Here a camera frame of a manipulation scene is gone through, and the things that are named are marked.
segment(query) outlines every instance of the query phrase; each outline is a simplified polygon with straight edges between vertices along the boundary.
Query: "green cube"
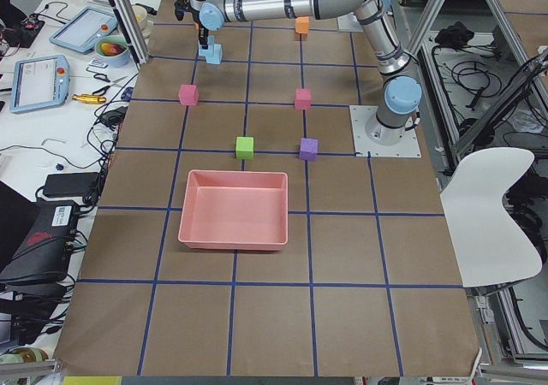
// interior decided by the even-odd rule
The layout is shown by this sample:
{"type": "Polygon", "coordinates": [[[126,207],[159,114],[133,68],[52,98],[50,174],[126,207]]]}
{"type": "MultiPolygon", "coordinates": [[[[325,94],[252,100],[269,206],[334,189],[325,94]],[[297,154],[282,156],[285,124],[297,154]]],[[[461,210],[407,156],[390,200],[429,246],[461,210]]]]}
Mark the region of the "green cube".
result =
{"type": "Polygon", "coordinates": [[[236,137],[236,158],[253,160],[253,137],[236,137]]]}

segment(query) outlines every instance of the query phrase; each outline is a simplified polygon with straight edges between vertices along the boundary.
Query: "purple cube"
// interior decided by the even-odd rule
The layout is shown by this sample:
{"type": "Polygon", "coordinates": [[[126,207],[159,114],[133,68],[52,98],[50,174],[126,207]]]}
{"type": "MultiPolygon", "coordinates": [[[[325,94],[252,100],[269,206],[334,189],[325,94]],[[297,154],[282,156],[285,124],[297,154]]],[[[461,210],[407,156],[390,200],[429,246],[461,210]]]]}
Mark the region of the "purple cube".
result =
{"type": "Polygon", "coordinates": [[[299,158],[305,161],[316,161],[318,156],[318,141],[316,139],[301,139],[299,158]]]}

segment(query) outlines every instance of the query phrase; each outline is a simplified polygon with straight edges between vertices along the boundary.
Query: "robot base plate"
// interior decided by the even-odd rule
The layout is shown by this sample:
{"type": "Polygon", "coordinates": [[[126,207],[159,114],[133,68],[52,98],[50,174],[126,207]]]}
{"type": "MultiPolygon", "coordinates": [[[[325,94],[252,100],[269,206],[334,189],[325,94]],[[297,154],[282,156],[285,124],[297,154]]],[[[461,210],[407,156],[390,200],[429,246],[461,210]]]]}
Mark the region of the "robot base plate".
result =
{"type": "Polygon", "coordinates": [[[367,136],[366,122],[376,112],[377,106],[350,106],[356,156],[367,157],[371,154],[371,157],[420,158],[419,141],[414,129],[406,131],[396,145],[381,145],[367,136]]]}

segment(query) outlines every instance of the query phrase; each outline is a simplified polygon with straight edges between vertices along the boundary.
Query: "pink tray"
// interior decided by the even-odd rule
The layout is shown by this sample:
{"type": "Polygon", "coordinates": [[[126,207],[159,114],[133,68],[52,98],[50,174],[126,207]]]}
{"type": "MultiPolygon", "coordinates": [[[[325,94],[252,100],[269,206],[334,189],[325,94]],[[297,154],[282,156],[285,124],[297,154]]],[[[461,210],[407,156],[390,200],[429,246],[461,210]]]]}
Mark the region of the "pink tray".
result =
{"type": "Polygon", "coordinates": [[[280,251],[288,242],[285,173],[188,173],[179,241],[191,248],[280,251]]]}

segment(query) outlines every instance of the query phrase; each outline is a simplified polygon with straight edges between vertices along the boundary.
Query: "bowl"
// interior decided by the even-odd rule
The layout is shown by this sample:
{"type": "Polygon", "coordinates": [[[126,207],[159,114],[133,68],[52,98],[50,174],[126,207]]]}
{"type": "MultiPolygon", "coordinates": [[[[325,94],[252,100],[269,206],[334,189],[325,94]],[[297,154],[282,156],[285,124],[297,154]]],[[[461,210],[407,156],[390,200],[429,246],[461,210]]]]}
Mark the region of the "bowl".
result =
{"type": "Polygon", "coordinates": [[[128,43],[126,43],[126,39],[121,35],[114,35],[114,36],[110,35],[110,36],[100,38],[99,41],[95,44],[95,53],[97,54],[97,57],[99,58],[99,60],[101,60],[105,64],[108,64],[111,67],[122,67],[126,65],[129,62],[129,59],[131,58],[131,53],[129,52],[128,43]],[[101,50],[102,43],[119,44],[122,47],[125,47],[126,50],[124,50],[122,53],[116,56],[106,56],[101,50]]]}
{"type": "Polygon", "coordinates": [[[131,8],[134,11],[135,19],[137,20],[137,24],[139,24],[139,28],[144,30],[146,27],[146,17],[148,16],[148,13],[141,6],[134,5],[131,6],[131,8]]]}

